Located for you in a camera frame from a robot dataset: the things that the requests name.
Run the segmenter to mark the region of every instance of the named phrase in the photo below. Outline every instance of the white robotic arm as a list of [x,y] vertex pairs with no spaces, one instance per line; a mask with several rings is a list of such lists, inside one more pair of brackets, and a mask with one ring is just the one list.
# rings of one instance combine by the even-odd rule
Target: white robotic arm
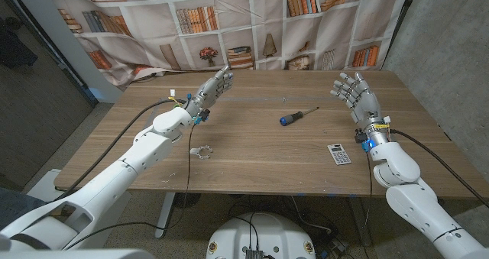
[[[183,107],[158,115],[138,133],[131,148],[82,189],[66,198],[28,212],[0,234],[10,239],[10,251],[62,250],[93,232],[97,221],[127,190],[138,175],[166,158],[181,136],[181,129],[205,121],[208,108],[232,87],[229,66],[200,86]],[[83,242],[75,245],[81,248]]]
[[387,188],[389,206],[420,230],[444,258],[483,258],[486,249],[470,236],[439,204],[435,192],[421,179],[421,171],[397,142],[387,137],[390,118],[382,118],[381,107],[360,73],[344,82],[335,81],[331,94],[346,102],[361,130],[358,141],[370,152],[374,176]]

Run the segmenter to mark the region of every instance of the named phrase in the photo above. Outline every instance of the gray wall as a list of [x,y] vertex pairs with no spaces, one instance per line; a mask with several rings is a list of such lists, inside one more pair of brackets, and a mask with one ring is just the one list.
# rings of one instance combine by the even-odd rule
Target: gray wall
[[489,0],[413,0],[394,71],[489,181]]
[[52,0],[22,0],[37,22],[50,36],[86,82],[90,91],[100,102],[115,102],[121,90],[109,83],[96,69],[88,54],[68,29]]

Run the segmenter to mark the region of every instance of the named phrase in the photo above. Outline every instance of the wooden table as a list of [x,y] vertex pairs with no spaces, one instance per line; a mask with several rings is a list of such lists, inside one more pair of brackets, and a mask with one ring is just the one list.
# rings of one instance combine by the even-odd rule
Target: wooden table
[[[176,90],[178,98],[185,98],[213,74],[184,73],[132,84],[63,168],[55,185],[64,189],[73,183],[142,108],[168,97],[170,89]],[[383,114],[391,117],[392,128],[423,142],[482,196],[489,197],[482,175],[393,73],[362,74],[377,95]],[[191,147],[208,144],[214,152],[208,160],[192,156],[189,191],[368,196],[367,158],[354,140],[356,124],[346,105],[329,95],[334,80],[340,79],[338,75],[338,71],[235,71],[233,88],[210,108],[209,120],[194,129]],[[320,109],[294,124],[279,124],[284,115],[316,106]],[[172,107],[168,103],[144,114],[80,186],[118,159],[156,115]],[[171,155],[140,175],[131,189],[183,192],[188,140],[189,130],[184,131]],[[397,140],[419,164],[422,178],[438,196],[472,197],[432,156],[401,136]],[[351,164],[335,164],[327,145],[337,143],[343,144]],[[374,181],[374,195],[384,194],[385,189]]]

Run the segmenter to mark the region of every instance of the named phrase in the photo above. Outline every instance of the small metal part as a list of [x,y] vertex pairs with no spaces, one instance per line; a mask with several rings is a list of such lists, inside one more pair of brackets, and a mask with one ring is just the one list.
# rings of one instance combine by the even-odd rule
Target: small metal part
[[312,244],[311,242],[306,241],[306,242],[304,243],[304,249],[307,251],[307,253],[309,253],[309,254],[310,254],[311,252],[313,252],[313,251],[314,251],[313,244]]
[[217,251],[217,243],[212,242],[209,244],[209,252],[213,254],[215,251]]
[[199,159],[200,160],[206,160],[206,159],[209,159],[211,156],[210,155],[207,155],[207,156],[202,156],[200,154],[200,152],[202,152],[202,150],[208,150],[210,153],[212,153],[212,148],[209,146],[209,145],[206,145],[206,146],[203,146],[203,147],[199,147],[199,148],[192,148],[190,149],[190,154],[192,155],[197,155],[199,156]]
[[263,259],[263,251],[246,250],[244,259]]

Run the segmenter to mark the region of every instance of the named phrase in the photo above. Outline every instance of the wire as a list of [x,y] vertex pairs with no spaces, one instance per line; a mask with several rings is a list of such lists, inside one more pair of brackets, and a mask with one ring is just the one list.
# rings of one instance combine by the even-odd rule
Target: wire
[[250,247],[251,247],[251,220],[253,219],[253,215],[255,214],[256,212],[253,211],[253,213],[251,213],[251,217],[250,217]]
[[410,139],[412,142],[414,142],[415,144],[418,144],[422,149],[424,149],[426,152],[430,153],[432,156],[434,156],[435,159],[437,159],[438,162],[440,162],[462,185],[464,185],[468,191],[470,191],[472,194],[474,194],[474,196],[479,199],[479,201],[481,201],[485,206],[487,206],[489,208],[489,203],[486,202],[484,200],[484,198],[482,198],[482,196],[477,192],[475,191],[475,189],[472,188],[472,186],[470,186],[467,182],[465,182],[444,160],[442,160],[442,158],[440,158],[435,152],[431,151],[431,149],[429,149],[427,146],[425,146],[424,144],[420,143],[417,139],[409,136],[408,134],[406,133],[403,133],[401,131],[398,131],[396,129],[391,129],[390,130],[393,134],[399,134],[401,136],[404,136],[408,139]]
[[293,204],[294,204],[294,205],[295,205],[295,207],[296,207],[297,215],[299,216],[299,219],[300,219],[300,221],[301,221],[301,222],[303,222],[303,223],[304,223],[304,224],[306,224],[306,225],[310,225],[310,226],[312,226],[312,227],[315,227],[315,228],[321,228],[321,229],[325,229],[325,230],[328,232],[328,234],[330,234],[330,233],[331,233],[331,229],[330,229],[330,228],[326,228],[326,227],[323,227],[323,226],[321,226],[321,225],[314,225],[314,224],[310,224],[310,223],[308,223],[308,222],[304,221],[303,217],[300,215],[300,212],[299,212],[299,207],[297,207],[296,200],[293,198],[293,196],[291,196],[291,198],[292,198]]
[[[251,226],[251,227],[254,229],[254,234],[257,236],[257,247],[258,247],[258,232],[257,232],[257,229],[254,227],[254,225],[253,225],[253,224],[251,224],[251,222],[250,222],[250,221],[245,220],[245,219],[243,219],[243,218],[241,218],[241,217],[233,216],[232,218],[236,218],[236,219],[238,219],[238,220],[242,220],[242,221],[247,222],[248,224],[250,224],[250,226]],[[250,249],[251,249],[251,231],[250,231]]]
[[367,227],[368,215],[370,214],[370,207],[372,205],[372,169],[370,166],[370,158],[368,157],[368,152],[365,153],[365,155],[367,155],[368,173],[370,174],[370,196],[368,197],[367,217],[365,217],[365,223],[364,223],[363,229],[365,229]]
[[63,193],[60,196],[58,196],[54,201],[57,201],[59,199],[62,199],[62,198],[65,198],[65,197],[71,195],[72,194],[71,192],[75,189],[75,187],[78,186],[82,182],[82,180],[85,179],[90,174],[90,172],[92,172],[92,170],[97,166],[97,164],[99,164],[102,161],[102,159],[109,153],[109,151],[114,147],[114,145],[122,137],[122,135],[131,127],[131,125],[133,125],[138,120],[139,117],[141,117],[147,110],[153,108],[154,106],[160,105],[160,104],[163,104],[163,103],[166,103],[166,102],[173,102],[173,100],[171,100],[171,99],[165,99],[165,100],[160,101],[160,102],[155,102],[154,104],[149,105],[148,107],[146,107],[143,110],[141,110],[141,112],[139,112],[139,114],[137,114],[132,119],[132,121],[130,121],[128,123],[128,125],[125,126],[124,129],[122,129],[121,133],[119,133],[119,135],[114,139],[114,141],[107,147],[107,149],[105,149],[104,153],[102,153],[102,155],[100,155],[99,159],[97,159],[95,161],[95,163],[93,163],[92,166],[87,171],[85,171],[85,173],[80,178],[78,178],[78,180],[76,180],[75,183],[73,183],[66,190],[65,193]]
[[173,224],[171,226],[168,226],[166,228],[160,228],[159,226],[150,224],[148,222],[126,222],[126,223],[121,223],[121,224],[116,224],[116,225],[110,225],[108,227],[101,228],[98,231],[94,231],[94,232],[90,233],[89,235],[87,235],[87,236],[79,239],[78,241],[76,241],[76,242],[72,243],[71,245],[69,245],[68,247],[64,248],[64,250],[65,251],[66,250],[69,250],[72,247],[74,247],[75,245],[79,244],[81,241],[84,241],[85,239],[87,239],[88,237],[91,237],[93,235],[96,235],[97,233],[100,233],[100,232],[105,231],[105,230],[110,229],[110,228],[117,228],[117,227],[124,226],[124,225],[149,225],[152,228],[156,228],[156,229],[160,229],[160,230],[168,230],[168,229],[174,228],[176,225],[178,225],[178,223],[180,223],[180,221],[182,220],[183,213],[185,212],[185,209],[186,209],[186,194],[189,192],[189,182],[190,182],[190,142],[192,140],[192,132],[193,132],[193,128],[195,126],[196,126],[196,124],[193,124],[192,128],[190,129],[189,150],[188,150],[189,151],[189,170],[188,170],[189,172],[188,172],[187,177],[186,177],[185,195],[183,196],[183,209],[182,209],[182,213],[180,214],[180,217],[175,222],[175,224]]

